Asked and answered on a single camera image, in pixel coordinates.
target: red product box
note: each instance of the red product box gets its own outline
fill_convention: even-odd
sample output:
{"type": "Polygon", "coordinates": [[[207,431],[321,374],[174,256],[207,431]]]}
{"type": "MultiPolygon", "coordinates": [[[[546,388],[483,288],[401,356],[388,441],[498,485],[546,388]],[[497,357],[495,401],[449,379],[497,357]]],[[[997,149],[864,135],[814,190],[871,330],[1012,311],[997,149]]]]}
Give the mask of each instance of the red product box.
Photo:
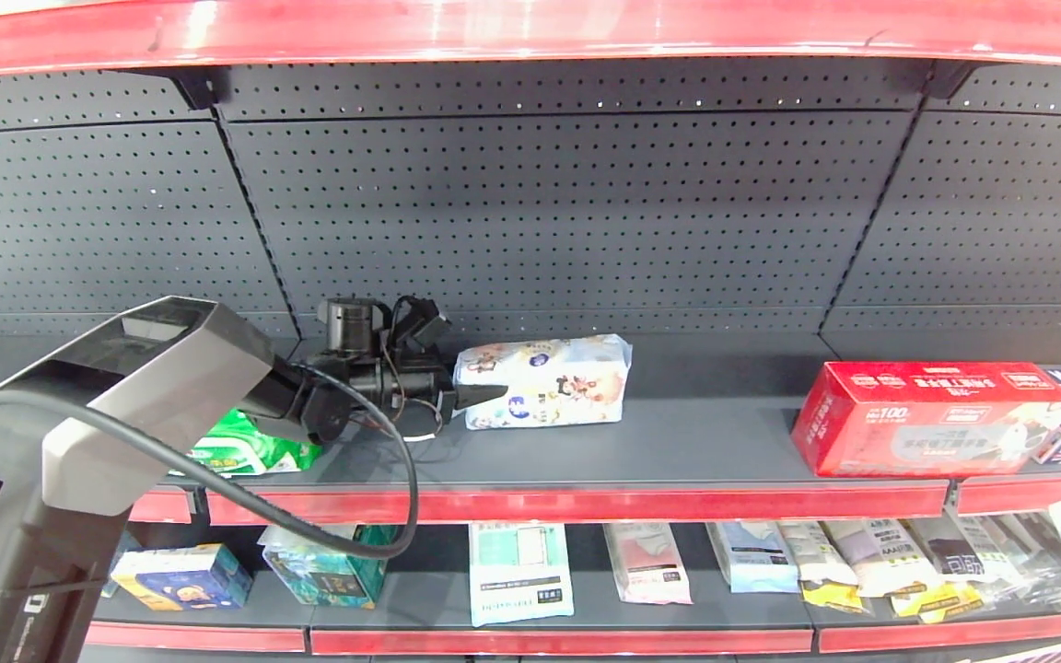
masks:
{"type": "Polygon", "coordinates": [[[1060,424],[1032,364],[831,361],[793,441],[821,477],[969,477],[1013,474],[1060,424]]]}

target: teal product box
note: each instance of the teal product box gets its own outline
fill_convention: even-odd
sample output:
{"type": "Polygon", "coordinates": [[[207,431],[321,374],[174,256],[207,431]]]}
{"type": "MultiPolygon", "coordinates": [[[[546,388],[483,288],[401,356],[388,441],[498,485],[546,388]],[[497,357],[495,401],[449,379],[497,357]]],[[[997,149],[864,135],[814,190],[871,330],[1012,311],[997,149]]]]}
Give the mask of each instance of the teal product box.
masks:
{"type": "MultiPolygon", "coordinates": [[[[397,525],[329,525],[325,531],[363,542],[392,542],[397,525]]],[[[383,591],[386,559],[362,559],[313,544],[277,525],[265,527],[262,557],[300,604],[373,610],[383,591]]]]}
{"type": "Polygon", "coordinates": [[[117,569],[117,563],[122,560],[122,555],[129,553],[131,549],[138,549],[141,546],[138,539],[134,538],[134,535],[128,529],[122,529],[122,540],[117,542],[117,549],[114,551],[114,560],[108,563],[109,579],[108,582],[105,582],[105,587],[101,588],[101,598],[114,598],[114,594],[117,593],[117,580],[112,578],[114,569],[117,569]]]}
{"type": "Polygon", "coordinates": [[[253,588],[251,576],[223,544],[131,551],[110,576],[158,611],[243,608],[253,588]]]}

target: pink package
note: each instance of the pink package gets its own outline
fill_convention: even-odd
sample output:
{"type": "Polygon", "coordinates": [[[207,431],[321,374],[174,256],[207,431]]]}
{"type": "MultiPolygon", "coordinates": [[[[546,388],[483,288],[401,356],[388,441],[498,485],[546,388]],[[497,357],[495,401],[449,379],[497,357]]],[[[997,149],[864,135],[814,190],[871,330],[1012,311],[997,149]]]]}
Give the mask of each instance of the pink package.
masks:
{"type": "Polygon", "coordinates": [[[616,593],[627,604],[693,604],[674,531],[666,523],[608,523],[616,593]]]}

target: red shelf edge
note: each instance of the red shelf edge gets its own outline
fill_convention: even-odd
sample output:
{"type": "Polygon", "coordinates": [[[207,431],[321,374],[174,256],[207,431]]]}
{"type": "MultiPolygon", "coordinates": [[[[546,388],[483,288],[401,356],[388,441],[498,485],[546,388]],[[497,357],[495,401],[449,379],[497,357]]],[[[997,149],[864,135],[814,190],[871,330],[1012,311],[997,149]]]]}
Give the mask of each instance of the red shelf edge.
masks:
{"type": "Polygon", "coordinates": [[[1061,471],[1014,474],[1010,477],[973,477],[960,482],[956,508],[964,516],[1044,511],[1059,500],[1061,471]]]}
{"type": "Polygon", "coordinates": [[[188,494],[177,488],[155,488],[135,503],[129,520],[143,523],[190,523],[188,494]]]}
{"type": "Polygon", "coordinates": [[[950,625],[846,626],[820,629],[821,653],[991,645],[1016,639],[1061,636],[1061,614],[950,625]]]}
{"type": "Polygon", "coordinates": [[[812,629],[754,631],[333,631],[311,630],[324,656],[616,656],[801,653],[812,629]]]}
{"type": "Polygon", "coordinates": [[[0,75],[189,64],[674,55],[1061,65],[1061,0],[140,0],[0,17],[0,75]]]}
{"type": "Polygon", "coordinates": [[[303,629],[254,629],[236,626],[131,625],[93,622],[88,645],[147,646],[207,651],[306,651],[303,629]]]}
{"type": "MultiPolygon", "coordinates": [[[[606,523],[610,520],[836,520],[836,518],[927,518],[940,516],[946,482],[902,486],[837,484],[830,487],[773,486],[731,490],[424,490],[423,524],[481,520],[544,520],[606,523]]],[[[307,520],[336,524],[401,523],[408,495],[394,491],[257,491],[263,499],[307,520]]],[[[220,495],[207,495],[214,525],[260,525],[261,520],[220,495]]]]}

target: black mounting bracket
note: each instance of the black mounting bracket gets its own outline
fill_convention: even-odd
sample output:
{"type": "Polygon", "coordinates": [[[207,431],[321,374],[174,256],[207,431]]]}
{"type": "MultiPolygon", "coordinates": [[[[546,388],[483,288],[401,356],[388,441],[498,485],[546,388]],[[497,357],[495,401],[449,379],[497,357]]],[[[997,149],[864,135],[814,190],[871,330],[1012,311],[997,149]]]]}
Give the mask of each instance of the black mounting bracket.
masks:
{"type": "Polygon", "coordinates": [[[192,110],[206,110],[215,103],[215,85],[212,69],[203,66],[187,67],[147,67],[140,70],[123,70],[127,73],[156,75],[174,84],[174,88],[182,95],[186,107],[192,110]]]}

